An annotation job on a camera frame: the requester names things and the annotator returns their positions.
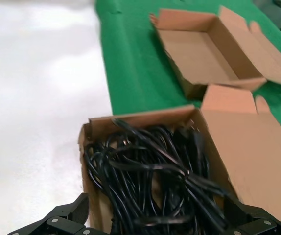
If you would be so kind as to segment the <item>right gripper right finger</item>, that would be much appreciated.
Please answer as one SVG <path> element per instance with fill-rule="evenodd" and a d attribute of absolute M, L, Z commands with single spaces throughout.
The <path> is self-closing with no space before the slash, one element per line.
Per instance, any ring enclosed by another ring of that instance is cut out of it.
<path fill-rule="evenodd" d="M 262 208 L 225 197 L 225 235 L 281 235 L 281 222 Z"/>

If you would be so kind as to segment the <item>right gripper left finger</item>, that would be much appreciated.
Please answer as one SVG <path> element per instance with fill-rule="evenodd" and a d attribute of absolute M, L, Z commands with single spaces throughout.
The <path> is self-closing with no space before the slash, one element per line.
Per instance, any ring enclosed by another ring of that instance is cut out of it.
<path fill-rule="evenodd" d="M 86 227 L 89 196 L 81 193 L 70 203 L 56 206 L 43 219 L 19 228 L 9 235 L 97 235 L 99 230 Z"/>

